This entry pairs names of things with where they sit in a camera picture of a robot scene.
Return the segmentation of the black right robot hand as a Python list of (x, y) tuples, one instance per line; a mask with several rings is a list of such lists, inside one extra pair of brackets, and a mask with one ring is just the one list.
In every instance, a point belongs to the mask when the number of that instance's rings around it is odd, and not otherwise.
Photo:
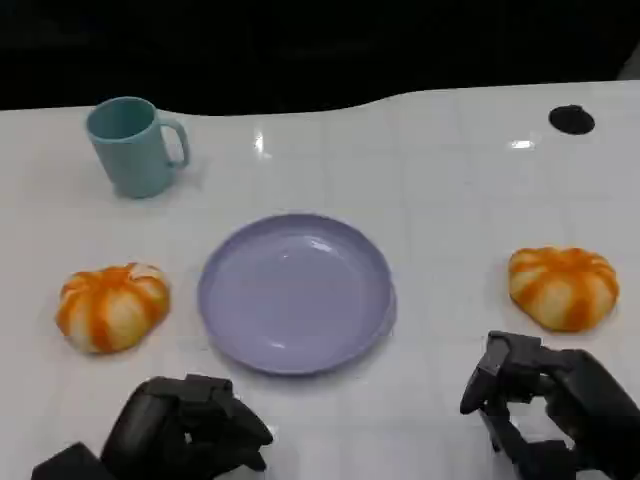
[[(512, 423), (511, 403), (546, 401), (547, 416), (573, 441), (529, 442)], [(521, 479), (574, 479), (599, 471), (639, 476), (639, 408), (609, 371), (582, 349), (554, 350), (538, 337), (492, 331), (460, 412), (479, 412), (492, 447)]]

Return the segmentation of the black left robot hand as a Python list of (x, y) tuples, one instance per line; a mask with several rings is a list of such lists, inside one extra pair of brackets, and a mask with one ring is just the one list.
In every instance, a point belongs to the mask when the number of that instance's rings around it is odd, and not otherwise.
[(273, 436), (229, 379), (157, 376), (128, 398), (100, 459), (117, 479), (215, 479), (240, 467), (264, 472)]

